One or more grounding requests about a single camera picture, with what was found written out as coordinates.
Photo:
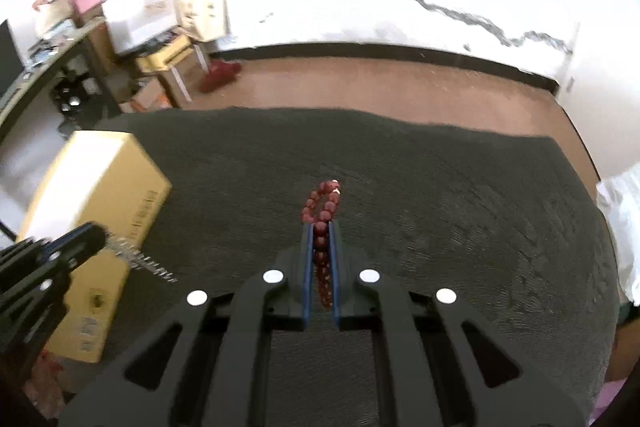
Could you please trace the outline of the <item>black patterned table cloth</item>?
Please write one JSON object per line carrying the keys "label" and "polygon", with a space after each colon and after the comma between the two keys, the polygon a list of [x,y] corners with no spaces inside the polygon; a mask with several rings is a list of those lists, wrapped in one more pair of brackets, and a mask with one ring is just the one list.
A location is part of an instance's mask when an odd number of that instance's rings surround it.
{"label": "black patterned table cloth", "polygon": [[341,187],[343,241],[425,296],[455,291],[578,408],[586,425],[618,317],[608,228],[556,142],[341,109],[125,114],[171,191],[143,250],[176,274],[130,275],[113,363],[195,289],[236,291],[299,244],[303,207]]}

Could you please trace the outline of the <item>white bedding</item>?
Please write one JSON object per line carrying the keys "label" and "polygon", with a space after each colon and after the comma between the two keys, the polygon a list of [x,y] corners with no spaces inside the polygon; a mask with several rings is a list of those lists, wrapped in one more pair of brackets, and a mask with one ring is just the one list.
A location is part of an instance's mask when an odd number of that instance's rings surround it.
{"label": "white bedding", "polygon": [[610,230],[620,290],[639,306],[640,190],[639,164],[597,184],[597,206]]}

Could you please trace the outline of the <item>yellow black cardboard box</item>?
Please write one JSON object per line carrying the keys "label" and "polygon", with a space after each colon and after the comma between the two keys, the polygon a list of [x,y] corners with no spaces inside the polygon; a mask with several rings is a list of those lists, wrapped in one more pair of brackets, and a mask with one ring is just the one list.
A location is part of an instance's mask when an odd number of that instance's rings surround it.
{"label": "yellow black cardboard box", "polygon": [[136,56],[136,66],[141,74],[153,74],[167,69],[167,64],[180,53],[190,48],[192,42],[187,35],[166,34],[142,46]]}

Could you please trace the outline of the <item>red cloth on floor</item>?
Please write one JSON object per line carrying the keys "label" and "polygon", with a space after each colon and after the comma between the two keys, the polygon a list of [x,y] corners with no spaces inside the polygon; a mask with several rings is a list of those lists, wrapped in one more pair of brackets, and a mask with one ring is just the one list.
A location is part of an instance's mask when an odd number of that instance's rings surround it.
{"label": "red cloth on floor", "polygon": [[241,72],[241,63],[213,60],[208,65],[208,71],[198,85],[198,90],[201,93],[213,92],[237,80]]}

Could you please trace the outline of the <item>white paper gift bag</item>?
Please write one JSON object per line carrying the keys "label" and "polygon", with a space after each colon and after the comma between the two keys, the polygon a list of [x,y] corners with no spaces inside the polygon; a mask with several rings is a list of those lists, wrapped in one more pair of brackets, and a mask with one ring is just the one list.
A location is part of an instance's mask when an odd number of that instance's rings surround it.
{"label": "white paper gift bag", "polygon": [[102,12],[117,55],[139,49],[177,25],[175,0],[105,0]]}

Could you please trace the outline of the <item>brown paper gift bag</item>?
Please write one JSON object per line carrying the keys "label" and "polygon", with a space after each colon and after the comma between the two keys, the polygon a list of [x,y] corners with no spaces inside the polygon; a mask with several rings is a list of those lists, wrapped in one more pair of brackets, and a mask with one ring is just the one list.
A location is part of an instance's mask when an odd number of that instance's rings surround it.
{"label": "brown paper gift bag", "polygon": [[198,42],[211,42],[228,35],[226,0],[177,0],[179,26]]}

